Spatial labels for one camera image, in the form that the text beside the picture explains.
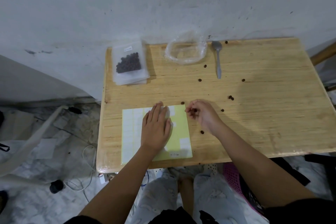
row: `white cable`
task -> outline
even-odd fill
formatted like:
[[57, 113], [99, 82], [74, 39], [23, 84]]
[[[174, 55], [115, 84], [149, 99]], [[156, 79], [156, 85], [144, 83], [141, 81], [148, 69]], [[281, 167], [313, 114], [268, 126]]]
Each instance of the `white cable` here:
[[[88, 147], [93, 147], [94, 148], [94, 156], [93, 156], [93, 163], [92, 163], [92, 166], [90, 166], [90, 164], [87, 162], [87, 160], [84, 158], [84, 152], [85, 152], [85, 150], [86, 150], [86, 148], [88, 148]], [[87, 199], [87, 197], [86, 197], [86, 194], [85, 194], [85, 192], [84, 192], [84, 189], [86, 189], [87, 187], [89, 187], [89, 185], [91, 184], [91, 181], [92, 181], [92, 177], [93, 177], [93, 174], [94, 174], [94, 172], [96, 172], [96, 170], [94, 169], [94, 166], [95, 166], [95, 159], [96, 159], [96, 153], [97, 153], [97, 151], [96, 151], [96, 147], [94, 147], [93, 145], [88, 145], [88, 146], [86, 146], [85, 148], [84, 148], [84, 150], [82, 151], [82, 158], [84, 159], [84, 162], [90, 167], [90, 169], [91, 169], [91, 177], [90, 177], [90, 182], [89, 182], [89, 184], [88, 185], [86, 185], [85, 187], [83, 186], [83, 184], [82, 184], [82, 182], [77, 178], [77, 180], [79, 180], [79, 182], [81, 183], [81, 186], [82, 186], [82, 189], [76, 189], [76, 188], [73, 188], [73, 187], [71, 187], [69, 184], [68, 184], [68, 182], [64, 182], [65, 183], [65, 185], [66, 186], [68, 186], [69, 187], [69, 189], [71, 189], [71, 190], [73, 190], [73, 191], [83, 191], [83, 193], [84, 193], [84, 196], [85, 196], [85, 198], [86, 198], [86, 200], [89, 202], [89, 200]]]

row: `light blue pants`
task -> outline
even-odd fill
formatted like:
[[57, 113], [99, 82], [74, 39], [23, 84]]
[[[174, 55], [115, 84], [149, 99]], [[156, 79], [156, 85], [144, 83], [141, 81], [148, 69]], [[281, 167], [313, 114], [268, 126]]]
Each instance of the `light blue pants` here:
[[[162, 210], [176, 210], [176, 199], [177, 180], [169, 171], [164, 171], [162, 177], [145, 186], [131, 224], [146, 224], [158, 216]], [[218, 223], [246, 224], [241, 205], [221, 174], [196, 175], [193, 219], [199, 224], [202, 223], [200, 210], [209, 213]]]

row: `hand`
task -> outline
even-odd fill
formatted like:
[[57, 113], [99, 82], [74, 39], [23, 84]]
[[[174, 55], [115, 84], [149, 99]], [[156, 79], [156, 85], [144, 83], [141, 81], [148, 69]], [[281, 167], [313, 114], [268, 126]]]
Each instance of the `hand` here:
[[170, 135], [170, 118], [165, 121], [166, 106], [160, 113], [162, 102], [155, 104], [142, 120], [141, 147], [157, 155], [165, 147]]
[[185, 112], [211, 134], [223, 123], [211, 104], [204, 100], [191, 101]]

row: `person's left hand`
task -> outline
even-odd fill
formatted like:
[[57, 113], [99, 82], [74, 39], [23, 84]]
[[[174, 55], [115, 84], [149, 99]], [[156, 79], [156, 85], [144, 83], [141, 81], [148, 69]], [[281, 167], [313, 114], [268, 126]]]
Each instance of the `person's left hand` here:
[[160, 113], [162, 102], [155, 104], [142, 120], [141, 147], [148, 148], [154, 155], [165, 147], [170, 135], [170, 118], [165, 121], [166, 106]]

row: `transparent pouch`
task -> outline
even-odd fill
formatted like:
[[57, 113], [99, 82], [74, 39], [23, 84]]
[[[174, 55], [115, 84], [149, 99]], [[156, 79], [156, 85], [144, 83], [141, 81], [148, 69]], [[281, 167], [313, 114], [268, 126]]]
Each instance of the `transparent pouch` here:
[[206, 40], [195, 31], [185, 32], [167, 44], [164, 57], [184, 65], [200, 61], [207, 52]]
[[116, 85], [149, 78], [141, 40], [112, 47], [112, 62], [113, 81]]

